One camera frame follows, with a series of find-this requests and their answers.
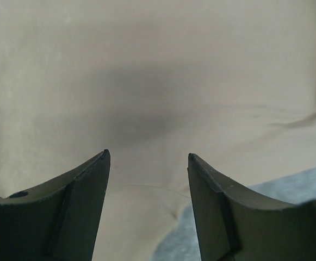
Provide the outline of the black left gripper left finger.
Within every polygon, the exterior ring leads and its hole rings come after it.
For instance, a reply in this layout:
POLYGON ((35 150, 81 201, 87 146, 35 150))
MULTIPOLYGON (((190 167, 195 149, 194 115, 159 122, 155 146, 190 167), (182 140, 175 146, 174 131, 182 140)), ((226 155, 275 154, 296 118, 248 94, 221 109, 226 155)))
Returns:
POLYGON ((0 197, 0 260, 91 260, 109 171, 104 150, 56 178, 0 197))

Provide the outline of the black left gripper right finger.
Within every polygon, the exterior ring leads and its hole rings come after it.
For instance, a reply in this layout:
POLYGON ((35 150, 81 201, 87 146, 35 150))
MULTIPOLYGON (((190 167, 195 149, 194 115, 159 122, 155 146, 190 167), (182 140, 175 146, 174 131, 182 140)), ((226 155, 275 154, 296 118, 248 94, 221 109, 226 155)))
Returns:
POLYGON ((316 260, 316 200, 264 196, 193 153, 188 179, 202 260, 316 260))

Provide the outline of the beige t shirt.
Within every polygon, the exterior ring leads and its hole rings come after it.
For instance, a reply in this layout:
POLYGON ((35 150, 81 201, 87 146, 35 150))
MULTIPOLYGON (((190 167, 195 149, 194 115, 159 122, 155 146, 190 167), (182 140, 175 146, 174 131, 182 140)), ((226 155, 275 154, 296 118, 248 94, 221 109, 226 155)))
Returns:
POLYGON ((0 197, 103 149, 94 260, 149 260, 196 153, 253 185, 316 167, 316 1, 0 1, 0 197))

